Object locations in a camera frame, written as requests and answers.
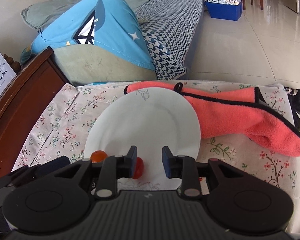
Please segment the tablecloth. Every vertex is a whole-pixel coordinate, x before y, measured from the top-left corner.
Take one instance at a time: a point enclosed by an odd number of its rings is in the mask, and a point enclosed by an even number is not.
[[[16,160],[13,170],[23,166],[43,164],[59,156],[68,156],[71,163],[83,158],[87,136],[96,119],[114,101],[124,95],[123,90],[131,82],[108,83],[73,87],[66,84],[47,106],[31,130]],[[192,87],[211,93],[220,93],[249,87],[251,85],[183,81]],[[260,91],[269,107],[293,124],[293,117],[284,87],[280,84],[260,86]],[[218,158],[253,176],[285,190],[292,198],[296,186],[295,158],[262,148],[242,134],[229,134],[202,139],[198,162]],[[201,181],[202,193],[207,194],[205,179]],[[160,185],[148,183],[136,185],[126,179],[120,188],[159,190]]]

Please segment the cherry tomato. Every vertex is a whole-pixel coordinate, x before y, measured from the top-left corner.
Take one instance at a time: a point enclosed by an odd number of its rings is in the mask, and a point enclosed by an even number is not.
[[[92,160],[93,163],[100,163],[105,158],[107,158],[108,155],[104,151],[95,151],[91,154],[90,160]]]
[[[142,176],[143,173],[143,169],[144,169],[144,164],[143,164],[143,160],[138,157],[137,158],[137,164],[136,164],[136,170],[134,171],[133,174],[133,179],[139,179]]]

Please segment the blue bin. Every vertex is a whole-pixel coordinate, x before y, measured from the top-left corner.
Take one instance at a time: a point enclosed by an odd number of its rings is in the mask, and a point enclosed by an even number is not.
[[[242,14],[242,2],[239,5],[206,2],[211,18],[237,21]]]

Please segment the black and white patterned cloth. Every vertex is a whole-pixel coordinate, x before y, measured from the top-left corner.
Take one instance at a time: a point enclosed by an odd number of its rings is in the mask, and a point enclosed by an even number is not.
[[[184,58],[202,13],[203,0],[150,0],[136,16],[159,80],[186,73]]]

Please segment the coral towel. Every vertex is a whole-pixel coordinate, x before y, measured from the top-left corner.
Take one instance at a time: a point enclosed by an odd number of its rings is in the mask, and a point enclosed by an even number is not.
[[[183,88],[182,83],[146,81],[128,85],[124,93],[148,87],[174,90],[187,99],[197,113],[201,138],[242,133],[262,147],[300,156],[300,132],[265,104],[258,87],[211,94]]]

